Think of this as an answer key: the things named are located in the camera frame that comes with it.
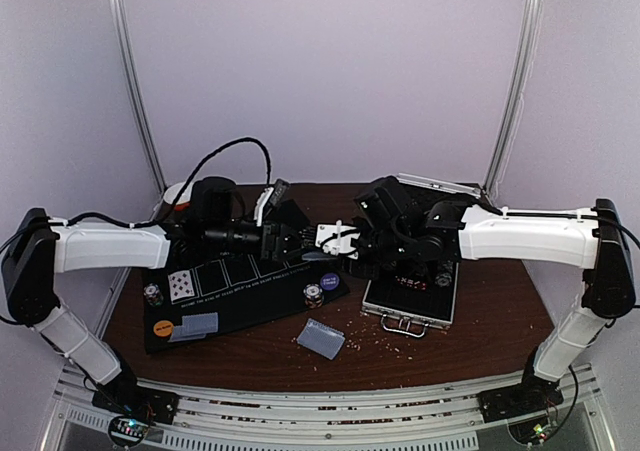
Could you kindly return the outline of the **playing card deck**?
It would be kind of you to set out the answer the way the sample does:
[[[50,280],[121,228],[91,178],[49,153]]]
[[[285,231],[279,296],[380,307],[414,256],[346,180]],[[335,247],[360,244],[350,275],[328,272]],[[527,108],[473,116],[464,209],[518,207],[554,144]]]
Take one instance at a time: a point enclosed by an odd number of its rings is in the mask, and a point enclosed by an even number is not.
[[[335,227],[319,225],[310,227],[302,233],[303,261],[327,261],[339,257],[339,249],[334,244]]]

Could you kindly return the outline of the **chip row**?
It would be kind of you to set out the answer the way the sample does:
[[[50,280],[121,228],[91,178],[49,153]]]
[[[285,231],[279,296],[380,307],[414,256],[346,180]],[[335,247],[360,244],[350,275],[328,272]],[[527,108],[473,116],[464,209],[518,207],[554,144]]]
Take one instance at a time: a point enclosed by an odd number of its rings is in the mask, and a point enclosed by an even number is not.
[[[438,287],[448,287],[454,279],[454,263],[451,261],[440,261],[437,264],[434,284]]]

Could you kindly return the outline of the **aluminium poker case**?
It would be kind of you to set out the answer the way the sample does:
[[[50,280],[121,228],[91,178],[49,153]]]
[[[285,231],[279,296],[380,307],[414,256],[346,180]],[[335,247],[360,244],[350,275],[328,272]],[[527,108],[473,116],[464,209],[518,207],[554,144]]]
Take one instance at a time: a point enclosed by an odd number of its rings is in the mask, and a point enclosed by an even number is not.
[[[484,192],[476,185],[465,185],[423,178],[413,175],[396,177],[409,194],[412,202],[427,207],[439,201],[448,201],[458,207],[458,232],[462,228],[462,215],[473,204],[487,202]],[[383,330],[422,338],[430,328],[446,331],[453,323],[457,292],[458,269],[461,252],[458,244],[458,260],[454,279],[448,287],[438,287],[434,279],[426,279],[426,291],[406,289],[396,283],[395,276],[384,274],[371,279],[362,299],[362,311],[377,315]]]

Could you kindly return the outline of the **poker chip stack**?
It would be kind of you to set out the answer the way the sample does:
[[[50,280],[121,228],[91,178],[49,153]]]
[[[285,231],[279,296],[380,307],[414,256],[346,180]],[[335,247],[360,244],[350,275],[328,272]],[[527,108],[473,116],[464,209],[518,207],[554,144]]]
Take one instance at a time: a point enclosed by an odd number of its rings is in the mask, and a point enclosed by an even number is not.
[[[143,296],[147,304],[153,308],[160,307],[164,303],[162,290],[155,283],[149,283],[144,287]]]
[[[317,284],[309,284],[303,289],[305,304],[310,309],[320,307],[324,303],[324,291]]]

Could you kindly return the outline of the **purple small blind button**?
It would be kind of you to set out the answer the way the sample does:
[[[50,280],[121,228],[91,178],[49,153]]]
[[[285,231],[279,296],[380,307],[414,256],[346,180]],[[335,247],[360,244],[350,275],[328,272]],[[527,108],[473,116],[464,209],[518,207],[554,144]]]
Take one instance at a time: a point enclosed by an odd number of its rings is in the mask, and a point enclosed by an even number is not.
[[[320,279],[320,287],[324,291],[333,291],[341,284],[341,278],[336,273],[326,273]]]

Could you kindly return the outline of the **black poker mat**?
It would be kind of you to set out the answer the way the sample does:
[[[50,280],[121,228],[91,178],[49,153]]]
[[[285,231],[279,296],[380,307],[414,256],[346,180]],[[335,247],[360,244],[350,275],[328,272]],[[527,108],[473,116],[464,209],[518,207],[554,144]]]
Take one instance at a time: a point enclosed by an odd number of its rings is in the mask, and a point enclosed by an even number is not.
[[[298,231],[301,237],[311,227],[310,220],[293,200],[277,205],[262,223],[233,220],[258,226],[267,222],[285,224]],[[326,273],[338,274],[329,261],[303,261],[300,256],[274,262],[255,255],[219,251],[204,241],[203,232],[192,228],[189,210],[177,220],[162,223],[161,228],[170,240],[167,261],[158,269],[141,273],[144,287],[155,283],[164,296],[162,306],[144,306],[143,342],[148,354],[191,342],[169,343],[169,338],[156,337],[152,326],[158,321],[171,321],[175,327],[182,325],[185,315],[217,312],[218,332],[206,334],[203,339],[229,334],[311,310],[305,304],[303,289],[309,284],[320,286],[320,279]],[[196,296],[172,304],[168,275],[181,270],[191,272]],[[324,291],[322,305],[348,292],[348,286],[341,279],[337,289]]]

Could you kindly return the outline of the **orange big blind button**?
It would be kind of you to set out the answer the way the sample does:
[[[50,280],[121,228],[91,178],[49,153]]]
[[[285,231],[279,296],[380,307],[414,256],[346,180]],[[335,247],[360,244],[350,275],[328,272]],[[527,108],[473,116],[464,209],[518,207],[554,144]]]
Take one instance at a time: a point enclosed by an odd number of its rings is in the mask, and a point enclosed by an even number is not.
[[[153,334],[159,338],[170,338],[173,334],[174,324],[168,320],[161,320],[152,326]]]

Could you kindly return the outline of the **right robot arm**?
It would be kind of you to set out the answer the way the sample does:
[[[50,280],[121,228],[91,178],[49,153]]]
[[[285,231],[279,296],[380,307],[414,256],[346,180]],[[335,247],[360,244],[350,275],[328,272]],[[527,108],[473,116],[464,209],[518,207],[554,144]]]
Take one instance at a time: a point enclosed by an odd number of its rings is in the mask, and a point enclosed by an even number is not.
[[[468,195],[451,195],[428,207],[365,199],[360,208],[364,218],[338,227],[334,244],[323,247],[344,259],[351,273],[372,275],[384,266],[407,265],[416,279],[433,262],[494,258],[582,270],[581,294],[531,352],[522,383],[513,390],[519,411],[533,412],[545,402],[599,333],[636,305],[631,236],[607,199],[567,211],[497,209]]]

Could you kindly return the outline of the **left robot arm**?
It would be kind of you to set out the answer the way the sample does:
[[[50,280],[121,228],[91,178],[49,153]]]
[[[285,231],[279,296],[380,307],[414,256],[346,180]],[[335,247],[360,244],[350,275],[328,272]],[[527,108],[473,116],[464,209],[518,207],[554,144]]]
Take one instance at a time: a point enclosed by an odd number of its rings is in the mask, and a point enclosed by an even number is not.
[[[135,374],[62,302],[55,275],[101,268],[185,269],[217,253],[284,261],[300,256],[304,247],[302,229],[286,222],[123,223],[98,213],[62,220],[32,208],[1,249],[1,276],[11,324],[35,330],[84,371],[121,414],[133,415],[144,404]]]

